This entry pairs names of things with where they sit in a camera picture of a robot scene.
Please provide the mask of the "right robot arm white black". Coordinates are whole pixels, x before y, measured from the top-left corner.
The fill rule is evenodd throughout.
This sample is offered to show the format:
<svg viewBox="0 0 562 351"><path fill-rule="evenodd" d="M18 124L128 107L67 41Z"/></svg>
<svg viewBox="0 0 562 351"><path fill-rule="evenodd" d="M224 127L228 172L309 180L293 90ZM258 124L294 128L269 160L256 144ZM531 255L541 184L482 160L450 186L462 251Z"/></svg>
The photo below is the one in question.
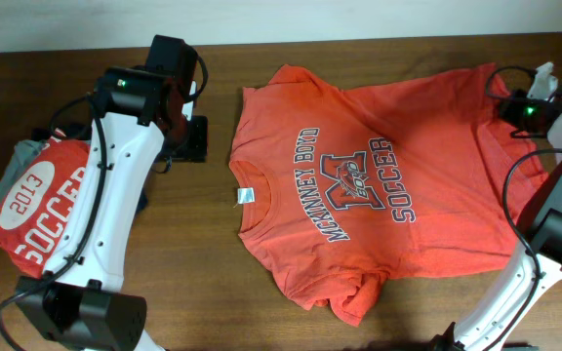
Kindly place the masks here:
<svg viewBox="0 0 562 351"><path fill-rule="evenodd" d="M525 72L528 91L500 96L501 118L515 139L547 140L540 155L556 167L524 206L506 221L519 242L507 266L475 309L427 344L429 350L507 350L507 339L534 304L562 280L562 78L552 62Z"/></svg>

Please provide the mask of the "orange McKinney Boyd soccer t-shirt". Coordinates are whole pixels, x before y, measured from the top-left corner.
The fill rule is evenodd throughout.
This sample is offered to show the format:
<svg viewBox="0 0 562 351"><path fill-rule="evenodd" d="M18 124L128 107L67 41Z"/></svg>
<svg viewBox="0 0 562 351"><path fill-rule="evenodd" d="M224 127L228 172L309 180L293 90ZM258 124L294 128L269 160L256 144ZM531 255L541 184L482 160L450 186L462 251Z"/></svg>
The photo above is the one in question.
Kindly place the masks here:
<svg viewBox="0 0 562 351"><path fill-rule="evenodd" d="M546 174L486 88L490 63L351 90L285 65L243 90L239 235L282 294L356 326L389 280L504 268Z"/></svg>

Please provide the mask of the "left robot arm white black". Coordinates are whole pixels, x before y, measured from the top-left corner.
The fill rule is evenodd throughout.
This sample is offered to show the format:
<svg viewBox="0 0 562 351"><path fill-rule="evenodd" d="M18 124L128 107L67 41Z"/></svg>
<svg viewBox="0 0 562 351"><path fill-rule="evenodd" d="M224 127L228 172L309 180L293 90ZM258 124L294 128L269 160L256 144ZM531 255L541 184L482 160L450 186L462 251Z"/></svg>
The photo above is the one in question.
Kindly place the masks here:
<svg viewBox="0 0 562 351"><path fill-rule="evenodd" d="M110 67L84 100L90 155L69 223L40 278L19 278L10 300L39 334L68 350L156 350L147 303L123 294L124 261L154 163L202 162L208 120L192 109L207 67L179 38L157 35L146 61Z"/></svg>

